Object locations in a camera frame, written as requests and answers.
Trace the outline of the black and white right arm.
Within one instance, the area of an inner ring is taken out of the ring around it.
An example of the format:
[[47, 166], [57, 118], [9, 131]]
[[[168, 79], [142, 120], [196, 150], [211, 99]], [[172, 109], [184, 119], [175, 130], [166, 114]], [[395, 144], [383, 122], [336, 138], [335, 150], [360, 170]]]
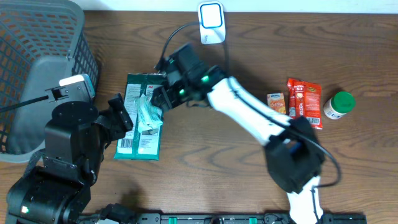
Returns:
[[280, 114], [245, 90], [222, 68], [209, 67], [186, 44], [155, 66], [166, 84], [155, 90], [152, 105], [172, 110], [189, 101], [204, 101], [252, 135], [264, 149], [272, 180], [286, 192], [294, 223], [320, 223], [317, 185], [325, 156], [309, 121]]

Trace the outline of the green 3M glove package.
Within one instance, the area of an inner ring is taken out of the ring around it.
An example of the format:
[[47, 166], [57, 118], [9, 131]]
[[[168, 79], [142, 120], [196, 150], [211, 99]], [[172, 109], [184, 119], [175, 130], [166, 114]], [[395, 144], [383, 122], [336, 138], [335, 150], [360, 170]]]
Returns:
[[158, 129], [151, 129], [140, 133], [138, 131], [137, 106], [135, 100], [142, 94], [152, 96], [153, 91], [162, 86], [165, 81], [156, 74], [129, 74], [125, 91], [124, 106], [134, 124], [132, 131], [126, 133], [123, 139], [118, 140], [115, 159], [158, 161], [160, 141], [163, 125]]

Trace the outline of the orange Kleenex tissue pack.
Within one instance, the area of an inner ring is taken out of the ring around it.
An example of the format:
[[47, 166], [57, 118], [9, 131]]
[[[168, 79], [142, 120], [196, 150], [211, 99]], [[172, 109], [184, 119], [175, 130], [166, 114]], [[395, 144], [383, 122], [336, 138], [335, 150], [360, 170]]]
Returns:
[[271, 93], [267, 95], [267, 105], [280, 114], [286, 114], [285, 100], [283, 93]]

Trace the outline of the green-lid white jar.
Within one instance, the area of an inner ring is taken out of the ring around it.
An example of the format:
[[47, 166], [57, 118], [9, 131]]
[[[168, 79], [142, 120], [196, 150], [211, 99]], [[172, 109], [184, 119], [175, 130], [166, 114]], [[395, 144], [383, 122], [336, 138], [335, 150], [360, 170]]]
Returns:
[[340, 91], [324, 104], [323, 111], [330, 119], [340, 119], [351, 112], [355, 105], [356, 101], [351, 93]]

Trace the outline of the mint green wipe packet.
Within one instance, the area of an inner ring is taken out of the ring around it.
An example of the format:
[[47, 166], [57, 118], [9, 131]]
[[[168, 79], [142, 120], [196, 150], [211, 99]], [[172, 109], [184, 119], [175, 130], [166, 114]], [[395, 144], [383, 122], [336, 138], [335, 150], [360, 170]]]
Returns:
[[151, 96], [142, 94], [134, 102], [137, 106], [138, 131], [140, 133], [151, 129], [158, 129], [163, 125], [162, 110], [151, 104]]

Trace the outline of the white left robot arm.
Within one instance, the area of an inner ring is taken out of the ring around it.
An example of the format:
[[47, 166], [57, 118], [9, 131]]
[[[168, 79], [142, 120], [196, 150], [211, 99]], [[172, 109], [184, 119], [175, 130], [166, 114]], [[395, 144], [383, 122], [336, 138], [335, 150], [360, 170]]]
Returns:
[[52, 111], [45, 148], [35, 152], [24, 175], [7, 194], [6, 223], [95, 223], [83, 215], [91, 200], [105, 149], [125, 137], [133, 122], [120, 94], [100, 111], [84, 101], [69, 101]]

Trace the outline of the red coffee stick sachet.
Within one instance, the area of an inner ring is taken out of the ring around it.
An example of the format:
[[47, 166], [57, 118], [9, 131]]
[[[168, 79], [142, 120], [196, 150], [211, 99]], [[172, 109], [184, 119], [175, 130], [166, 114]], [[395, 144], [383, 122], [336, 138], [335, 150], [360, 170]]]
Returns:
[[293, 78], [288, 79], [289, 116], [296, 119], [305, 115], [304, 82]]

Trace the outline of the red snack packet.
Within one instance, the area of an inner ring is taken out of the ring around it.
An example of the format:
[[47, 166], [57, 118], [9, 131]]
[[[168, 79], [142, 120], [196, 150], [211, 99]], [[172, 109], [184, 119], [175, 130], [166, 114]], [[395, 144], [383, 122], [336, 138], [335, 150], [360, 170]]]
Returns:
[[305, 117], [315, 129], [323, 129], [320, 111], [322, 88], [319, 84], [304, 82]]

